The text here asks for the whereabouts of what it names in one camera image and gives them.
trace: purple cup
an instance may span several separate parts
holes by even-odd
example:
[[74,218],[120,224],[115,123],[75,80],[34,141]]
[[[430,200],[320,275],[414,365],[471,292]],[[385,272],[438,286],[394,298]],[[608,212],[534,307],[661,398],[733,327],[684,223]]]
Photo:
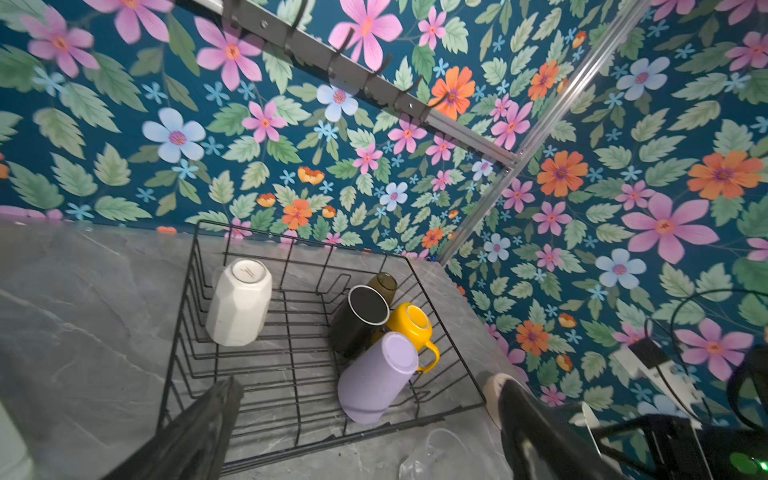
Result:
[[360,425],[378,422],[418,367],[413,343],[388,332],[341,374],[341,408]]

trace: yellow mug handle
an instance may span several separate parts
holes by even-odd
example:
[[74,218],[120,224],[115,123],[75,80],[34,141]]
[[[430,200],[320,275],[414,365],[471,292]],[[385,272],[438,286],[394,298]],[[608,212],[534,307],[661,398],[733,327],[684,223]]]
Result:
[[435,354],[435,361],[432,362],[432,364],[426,368],[420,366],[418,369],[416,369],[416,371],[428,373],[429,370],[434,369],[437,366],[437,362],[440,361],[440,350],[437,350],[437,347],[435,346],[435,344],[430,342],[429,340],[427,340],[427,343],[424,346],[430,349],[432,353]]

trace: black cup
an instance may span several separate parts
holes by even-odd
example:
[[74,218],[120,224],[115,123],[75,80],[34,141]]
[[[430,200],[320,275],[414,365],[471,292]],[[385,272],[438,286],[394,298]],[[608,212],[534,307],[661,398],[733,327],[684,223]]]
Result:
[[347,359],[358,356],[388,319],[389,305],[381,293],[367,285],[352,287],[333,318],[331,348]]

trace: black wire dish rack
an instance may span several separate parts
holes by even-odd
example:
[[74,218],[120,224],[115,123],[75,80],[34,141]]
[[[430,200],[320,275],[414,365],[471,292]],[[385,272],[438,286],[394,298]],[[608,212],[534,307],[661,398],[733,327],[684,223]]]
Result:
[[[407,258],[243,227],[237,229],[250,236],[225,239],[203,235],[201,228],[221,233],[230,226],[202,220],[195,228],[157,429],[217,380],[234,376],[243,385],[243,400],[222,475],[427,425],[485,404]],[[204,326],[214,293],[211,277],[236,257],[264,263],[273,293],[258,338],[243,347],[225,347],[214,343]],[[380,272],[398,282],[393,307],[410,302],[429,316],[441,359],[431,372],[411,378],[378,423],[357,425],[336,397],[347,361],[329,347],[328,328],[349,288]],[[433,360],[428,350],[419,357],[422,365]]]

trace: cup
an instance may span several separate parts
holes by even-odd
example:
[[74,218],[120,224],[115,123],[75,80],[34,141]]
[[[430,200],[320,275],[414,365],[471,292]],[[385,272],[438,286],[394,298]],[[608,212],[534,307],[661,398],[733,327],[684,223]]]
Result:
[[397,280],[394,276],[387,272],[381,272],[368,282],[368,286],[381,293],[387,305],[392,305],[395,300],[395,293],[397,293]]
[[427,347],[435,354],[435,361],[426,368],[420,366],[420,372],[427,373],[435,368],[437,362],[440,361],[440,351],[430,341],[432,338],[432,322],[429,321],[429,317],[427,317],[422,309],[413,303],[402,303],[392,311],[386,327],[393,332],[405,335],[413,343],[416,351],[421,351],[422,348]]
[[388,319],[389,305],[381,293],[367,285],[352,287],[333,318],[331,348],[348,359],[358,356]]
[[339,378],[339,403],[355,423],[381,419],[419,366],[419,354],[406,336],[388,332]]
[[264,327],[272,298],[272,274],[256,260],[233,261],[214,280],[205,329],[222,346],[253,342]]

